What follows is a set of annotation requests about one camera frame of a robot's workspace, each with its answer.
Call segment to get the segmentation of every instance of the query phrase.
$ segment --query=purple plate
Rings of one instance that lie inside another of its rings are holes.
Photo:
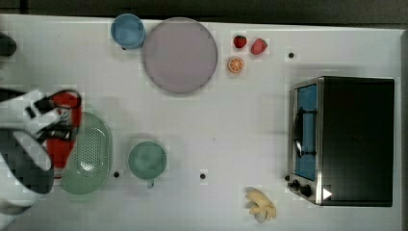
[[[199,22],[173,17],[148,34],[143,64],[160,88],[173,93],[192,92],[203,87],[216,70],[216,42]]]

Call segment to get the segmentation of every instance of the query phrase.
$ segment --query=toaster oven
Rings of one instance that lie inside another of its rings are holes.
[[[291,192],[322,206],[393,204],[393,79],[319,77],[293,86]]]

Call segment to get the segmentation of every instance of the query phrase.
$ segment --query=strawberry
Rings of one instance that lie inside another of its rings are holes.
[[[252,44],[251,53],[254,55],[259,55],[264,52],[268,47],[268,44],[261,38],[257,38]]]
[[[236,36],[234,38],[234,45],[237,48],[243,48],[246,45],[246,37],[243,36]]]

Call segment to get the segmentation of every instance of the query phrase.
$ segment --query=green colander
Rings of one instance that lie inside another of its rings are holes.
[[[104,184],[111,167],[109,128],[96,115],[84,112],[75,146],[62,173],[62,187],[73,194],[92,193]]]

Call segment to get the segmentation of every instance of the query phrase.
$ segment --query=teal cup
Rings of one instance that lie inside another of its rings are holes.
[[[143,141],[132,148],[128,165],[132,173],[147,180],[147,188],[154,186],[154,179],[165,171],[167,156],[165,150],[154,141]]]

